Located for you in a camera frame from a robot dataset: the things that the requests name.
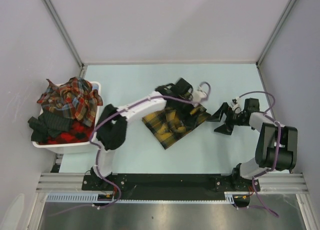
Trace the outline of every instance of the plaid shirt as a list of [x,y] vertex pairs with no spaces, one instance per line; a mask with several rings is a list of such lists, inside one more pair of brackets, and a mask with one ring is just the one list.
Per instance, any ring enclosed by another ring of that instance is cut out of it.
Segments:
[[176,110],[172,108],[166,108],[149,114],[143,117],[142,121],[156,139],[158,139],[164,149],[167,149],[211,116],[202,105],[195,107],[190,112],[190,115],[194,114],[196,115],[196,125],[194,128],[184,126]]
[[58,87],[50,80],[47,81],[49,86],[37,101],[44,110],[65,118],[77,119],[89,127],[94,124],[97,106],[102,106],[103,101],[98,91],[92,90],[91,83],[74,77]]

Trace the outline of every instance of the white table surface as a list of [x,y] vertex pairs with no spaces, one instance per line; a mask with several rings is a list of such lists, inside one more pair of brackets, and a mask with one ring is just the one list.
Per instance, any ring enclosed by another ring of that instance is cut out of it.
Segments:
[[[230,102],[236,96],[263,91],[254,64],[90,65],[85,74],[86,80],[100,82],[104,106],[129,104],[147,96],[159,85],[175,83],[180,77],[194,88],[202,81],[211,84],[209,101],[203,104],[211,114],[223,102]],[[246,97],[258,98],[261,111],[268,107],[264,94]],[[142,121],[131,123],[125,143],[116,150],[113,172],[231,173],[236,164],[254,157],[259,133],[244,126],[235,126],[231,136],[215,133],[214,128],[220,125],[205,122],[164,150]],[[89,170],[97,151],[93,146],[87,147],[92,148],[89,153],[65,154],[59,172],[84,173]]]

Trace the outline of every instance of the white vent strip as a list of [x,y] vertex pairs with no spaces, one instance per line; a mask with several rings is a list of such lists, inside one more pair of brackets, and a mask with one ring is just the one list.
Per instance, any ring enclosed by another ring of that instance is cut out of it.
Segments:
[[[99,194],[72,194],[51,193],[46,201],[49,203],[109,203],[110,201],[98,201]],[[163,201],[163,200],[119,200],[119,203],[141,204],[234,204],[231,194],[225,194],[225,200],[215,201]]]

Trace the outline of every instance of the white wall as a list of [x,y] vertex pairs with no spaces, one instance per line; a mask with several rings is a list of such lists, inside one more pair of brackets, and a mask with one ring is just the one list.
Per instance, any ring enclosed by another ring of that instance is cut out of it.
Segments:
[[298,0],[261,71],[276,117],[298,129],[295,171],[320,213],[320,0]]
[[54,156],[32,146],[27,120],[40,111],[46,78],[65,82],[79,69],[41,0],[0,0],[0,26],[0,223],[23,193],[21,229]]
[[288,1],[52,0],[85,63],[255,63]]

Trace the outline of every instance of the metal floor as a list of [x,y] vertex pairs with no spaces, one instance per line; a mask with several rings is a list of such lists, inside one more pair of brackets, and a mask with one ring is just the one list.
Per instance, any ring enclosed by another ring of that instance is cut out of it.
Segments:
[[[40,230],[305,230],[295,195],[263,196],[280,218],[265,210],[236,210],[218,204],[116,204],[104,210],[79,208],[54,217],[77,204],[46,203]],[[258,205],[256,197],[251,205]]]

